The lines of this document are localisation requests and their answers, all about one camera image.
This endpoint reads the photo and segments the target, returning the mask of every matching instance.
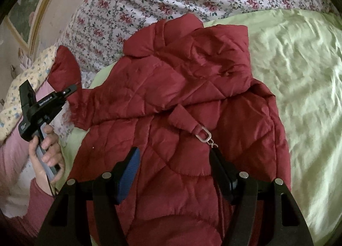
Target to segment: pink flower pattern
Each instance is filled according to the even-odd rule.
[[[160,19],[193,13],[202,21],[239,13],[277,8],[300,8],[339,15],[330,0],[84,0],[57,45],[67,46],[88,87],[94,73],[116,62],[133,33]]]

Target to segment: cable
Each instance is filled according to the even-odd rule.
[[[47,177],[47,182],[48,182],[49,187],[50,187],[51,195],[53,196],[53,198],[55,198],[55,197],[56,197],[56,194],[54,194],[54,193],[52,192],[51,183],[50,183],[50,180],[49,180],[49,177],[47,176],[47,174],[46,174],[46,177]]]

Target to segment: metal screw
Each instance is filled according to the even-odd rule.
[[[76,181],[74,179],[69,179],[66,184],[67,185],[73,185]]]
[[[283,180],[282,179],[275,179],[275,183],[278,185],[283,185]]]
[[[242,177],[243,179],[247,179],[249,177],[249,174],[247,172],[240,172],[239,176]]]
[[[102,174],[102,177],[104,179],[109,179],[111,176],[112,176],[112,174],[110,172],[105,172],[105,173]]]

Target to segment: light green sheet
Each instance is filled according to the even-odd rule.
[[[303,10],[268,10],[205,23],[248,26],[253,76],[276,95],[290,146],[292,193],[316,246],[342,218],[342,21]],[[91,87],[108,76],[98,73]],[[69,163],[86,132],[75,129]]]

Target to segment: blue gripper pad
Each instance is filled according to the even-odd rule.
[[[140,165],[140,150],[137,147],[131,148],[124,161],[118,162],[113,173],[116,183],[116,202],[120,204],[128,196],[132,187],[136,172]]]

